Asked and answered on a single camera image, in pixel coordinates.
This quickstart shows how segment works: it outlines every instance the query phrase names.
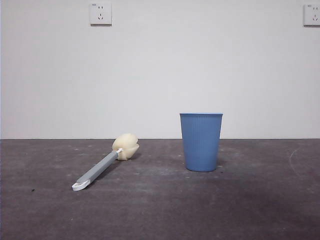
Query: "blue plastic cup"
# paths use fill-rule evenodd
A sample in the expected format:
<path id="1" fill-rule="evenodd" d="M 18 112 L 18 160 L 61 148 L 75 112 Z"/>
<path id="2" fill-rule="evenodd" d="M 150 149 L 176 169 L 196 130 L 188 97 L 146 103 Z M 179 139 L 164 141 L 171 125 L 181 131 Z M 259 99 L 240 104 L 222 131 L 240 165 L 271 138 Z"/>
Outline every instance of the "blue plastic cup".
<path id="1" fill-rule="evenodd" d="M 222 113 L 180 113 L 185 167 L 210 172 L 217 167 Z"/>

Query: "wall socket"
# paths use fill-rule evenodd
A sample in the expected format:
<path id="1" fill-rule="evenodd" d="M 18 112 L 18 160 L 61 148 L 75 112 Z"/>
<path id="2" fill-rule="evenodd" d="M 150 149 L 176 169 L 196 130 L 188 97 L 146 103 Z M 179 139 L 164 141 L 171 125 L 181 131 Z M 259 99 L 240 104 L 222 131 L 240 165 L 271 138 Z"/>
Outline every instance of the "wall socket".
<path id="1" fill-rule="evenodd" d="M 320 5 L 304 5 L 303 6 L 303 25 L 320 27 Z"/>
<path id="2" fill-rule="evenodd" d="M 90 3 L 89 9 L 91 25 L 112 25 L 111 2 Z"/>

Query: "gray plastic handle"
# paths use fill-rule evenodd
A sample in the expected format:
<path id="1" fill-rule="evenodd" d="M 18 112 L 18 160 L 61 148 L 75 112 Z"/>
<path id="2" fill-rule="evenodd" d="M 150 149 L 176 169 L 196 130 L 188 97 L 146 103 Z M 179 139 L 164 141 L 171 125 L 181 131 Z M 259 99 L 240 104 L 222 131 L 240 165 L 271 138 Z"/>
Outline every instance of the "gray plastic handle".
<path id="1" fill-rule="evenodd" d="M 77 183 L 83 183 L 83 182 L 85 182 L 87 180 L 90 180 L 90 183 L 92 183 L 117 158 L 118 158 L 118 153 L 116 151 L 110 152 L 104 159 L 102 159 L 93 168 L 91 168 L 89 171 L 87 171 L 76 182 Z"/>

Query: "gray concrete floor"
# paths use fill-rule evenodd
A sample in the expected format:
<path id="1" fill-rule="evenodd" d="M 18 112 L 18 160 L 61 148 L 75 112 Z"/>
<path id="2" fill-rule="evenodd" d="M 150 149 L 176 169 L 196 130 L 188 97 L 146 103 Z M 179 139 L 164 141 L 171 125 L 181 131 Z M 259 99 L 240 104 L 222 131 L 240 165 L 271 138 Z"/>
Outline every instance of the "gray concrete floor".
<path id="1" fill-rule="evenodd" d="M 2 140 L 3 240 L 319 240 L 320 139 L 221 140 L 185 169 L 182 141 L 139 141 L 88 188 L 113 140 Z"/>

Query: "sponge brush head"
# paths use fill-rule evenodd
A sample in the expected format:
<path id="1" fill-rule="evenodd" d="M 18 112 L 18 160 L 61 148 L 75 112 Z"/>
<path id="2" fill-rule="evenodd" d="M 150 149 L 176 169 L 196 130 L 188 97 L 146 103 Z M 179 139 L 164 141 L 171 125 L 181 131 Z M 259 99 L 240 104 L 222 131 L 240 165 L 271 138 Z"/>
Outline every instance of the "sponge brush head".
<path id="1" fill-rule="evenodd" d="M 139 144 L 137 144 L 138 138 L 131 134 L 125 133 L 119 136 L 112 145 L 112 150 L 117 151 L 122 149 L 118 154 L 118 160 L 127 161 L 138 150 Z"/>

